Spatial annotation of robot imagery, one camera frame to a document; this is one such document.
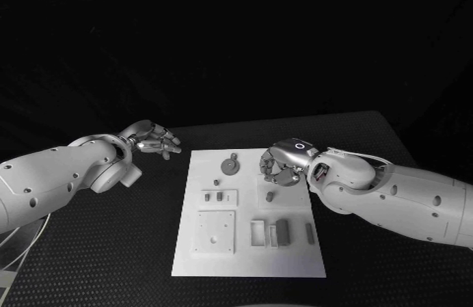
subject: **black mesh surface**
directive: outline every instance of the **black mesh surface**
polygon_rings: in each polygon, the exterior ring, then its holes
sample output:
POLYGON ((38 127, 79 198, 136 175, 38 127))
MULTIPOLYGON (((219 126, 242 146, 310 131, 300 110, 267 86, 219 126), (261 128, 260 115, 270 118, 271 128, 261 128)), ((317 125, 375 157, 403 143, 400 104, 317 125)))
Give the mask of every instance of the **black mesh surface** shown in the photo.
POLYGON ((378 112, 173 129, 185 151, 136 154, 127 189, 81 191, 54 213, 6 306, 472 306, 473 252, 426 243, 326 209, 312 194, 326 279, 173 278, 192 150, 267 148, 297 137, 415 166, 378 112))

